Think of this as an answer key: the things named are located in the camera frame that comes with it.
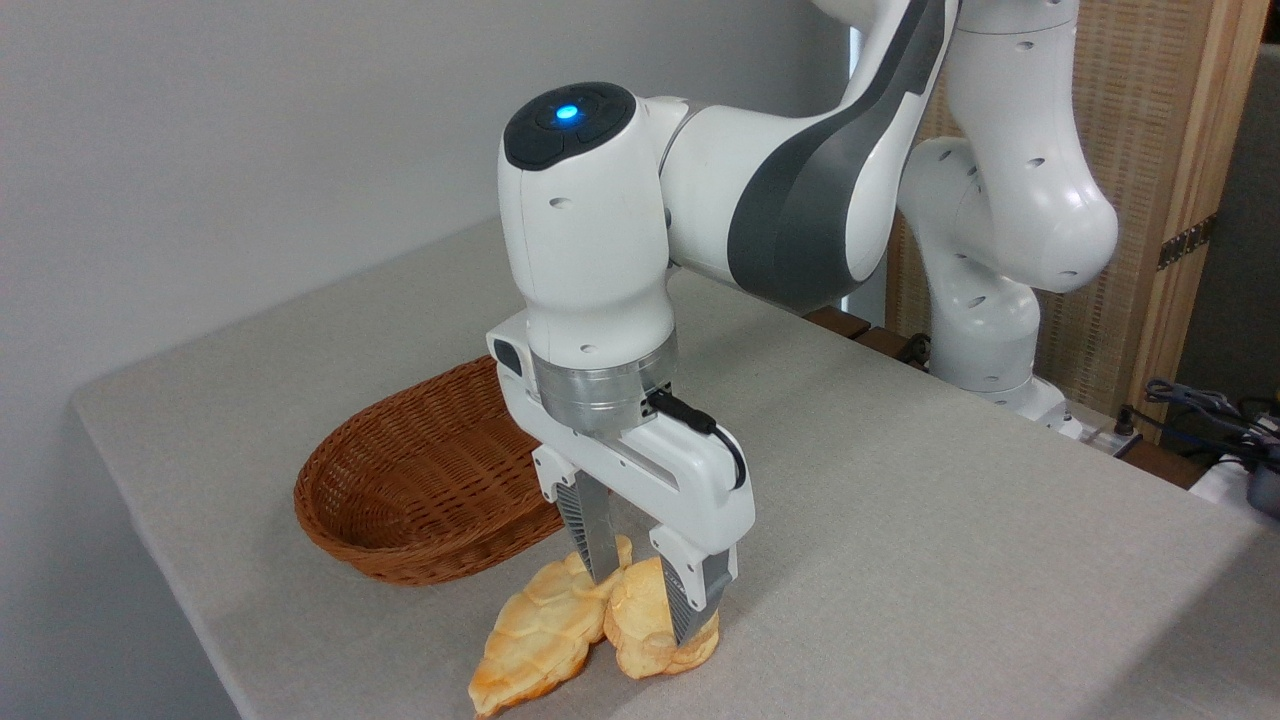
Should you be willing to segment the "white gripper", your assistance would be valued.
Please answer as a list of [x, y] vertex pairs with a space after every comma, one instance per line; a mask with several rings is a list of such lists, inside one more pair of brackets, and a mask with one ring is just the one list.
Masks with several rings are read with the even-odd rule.
[[535, 391], [525, 327], [520, 311], [486, 333], [486, 348], [499, 363], [511, 416], [543, 443], [532, 461], [545, 500], [598, 585], [620, 569], [605, 486], [662, 524], [650, 541], [662, 557], [675, 642], [689, 644], [739, 577], [736, 543], [755, 521], [750, 484], [733, 486], [736, 465], [722, 441], [666, 415], [604, 437], [558, 423]]

